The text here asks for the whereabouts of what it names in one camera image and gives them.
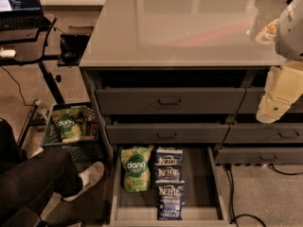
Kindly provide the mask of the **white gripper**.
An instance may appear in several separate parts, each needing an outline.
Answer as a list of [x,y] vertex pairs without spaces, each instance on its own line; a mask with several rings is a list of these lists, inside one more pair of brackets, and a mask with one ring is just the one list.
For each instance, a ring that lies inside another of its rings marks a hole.
[[[278,23],[279,20],[275,19],[265,26],[255,41],[259,44],[272,44]],[[280,67],[272,66],[267,75],[264,91],[258,105],[257,121],[271,124],[287,113],[303,95],[303,62],[285,61]]]

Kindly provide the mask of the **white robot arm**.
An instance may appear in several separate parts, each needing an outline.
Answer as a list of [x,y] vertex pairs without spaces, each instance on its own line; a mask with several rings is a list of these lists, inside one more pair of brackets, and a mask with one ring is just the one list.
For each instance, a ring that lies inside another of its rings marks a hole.
[[262,29],[256,42],[274,44],[276,53],[286,59],[280,67],[270,68],[258,105],[257,121],[271,124],[303,95],[303,0],[293,0]]

